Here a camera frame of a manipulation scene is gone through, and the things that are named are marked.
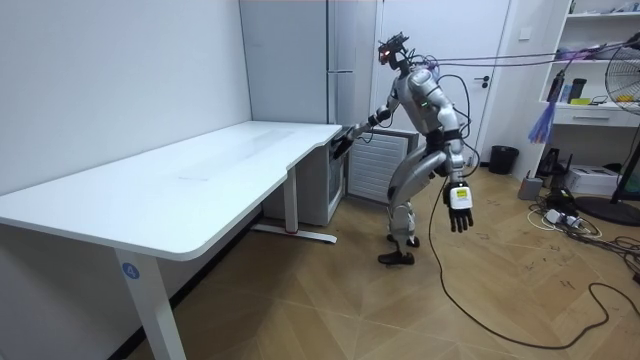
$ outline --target blue circular label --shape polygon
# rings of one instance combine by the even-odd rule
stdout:
[[[124,271],[124,274],[132,278],[133,280],[136,280],[140,277],[140,272],[135,266],[133,266],[133,264],[122,264],[122,271]]]

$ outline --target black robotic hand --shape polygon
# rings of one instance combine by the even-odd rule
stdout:
[[[471,190],[469,185],[462,182],[450,182],[444,188],[444,203],[449,208],[449,219],[451,219],[451,231],[456,230],[461,233],[469,230],[473,226],[471,216]]]
[[[351,134],[351,130],[349,130],[347,133],[343,134],[342,136],[331,140],[331,147],[335,149],[333,150],[334,160],[339,159],[342,155],[344,155],[347,151],[349,151],[349,149],[353,145],[353,139],[351,138],[351,136],[349,136],[350,134]]]

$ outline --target white wall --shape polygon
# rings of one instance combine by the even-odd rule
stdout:
[[[553,53],[570,0],[513,0],[507,15],[507,26],[500,55]],[[530,27],[531,39],[520,41],[520,30]],[[553,57],[503,60],[502,63],[542,61]],[[499,68],[494,77],[494,101],[485,112],[481,137],[482,161],[489,161],[491,146],[507,145],[520,150],[514,176],[522,178],[527,164],[537,164],[543,145],[529,144],[527,135],[544,110],[539,103],[546,81],[546,66]]]
[[[4,0],[0,49],[0,194],[251,117],[235,0]],[[161,262],[168,293],[216,250]],[[0,227],[5,360],[116,350],[140,323],[113,255]]]
[[[233,0],[0,3],[0,194],[249,120]]]

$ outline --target radiator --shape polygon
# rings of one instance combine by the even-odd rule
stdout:
[[[363,137],[369,140],[370,134]],[[387,204],[387,189],[393,172],[407,156],[409,138],[374,134],[370,143],[357,140],[349,154],[347,192]]]

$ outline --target black trash bin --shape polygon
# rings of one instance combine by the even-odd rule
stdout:
[[[489,172],[499,175],[511,173],[511,168],[513,168],[518,154],[520,154],[518,149],[509,146],[492,146]]]

